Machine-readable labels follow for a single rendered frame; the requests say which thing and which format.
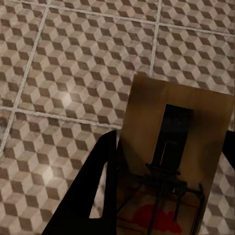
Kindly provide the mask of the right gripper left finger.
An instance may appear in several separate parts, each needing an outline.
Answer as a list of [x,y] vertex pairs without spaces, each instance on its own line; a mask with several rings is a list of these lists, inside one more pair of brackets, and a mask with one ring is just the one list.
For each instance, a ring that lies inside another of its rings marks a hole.
[[[101,218],[89,218],[107,162]],[[100,137],[42,235],[117,235],[117,132]]]

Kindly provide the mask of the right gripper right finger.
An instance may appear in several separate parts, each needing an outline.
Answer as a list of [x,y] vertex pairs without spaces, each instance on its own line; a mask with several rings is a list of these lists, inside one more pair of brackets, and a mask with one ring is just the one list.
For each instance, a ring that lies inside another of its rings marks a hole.
[[222,152],[235,170],[235,132],[227,130]]

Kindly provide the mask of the mousetrap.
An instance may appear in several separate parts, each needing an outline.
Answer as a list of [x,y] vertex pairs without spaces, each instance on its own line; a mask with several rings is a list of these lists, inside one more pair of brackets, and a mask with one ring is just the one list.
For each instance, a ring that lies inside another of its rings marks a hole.
[[117,146],[117,235],[199,235],[235,95],[134,75]]

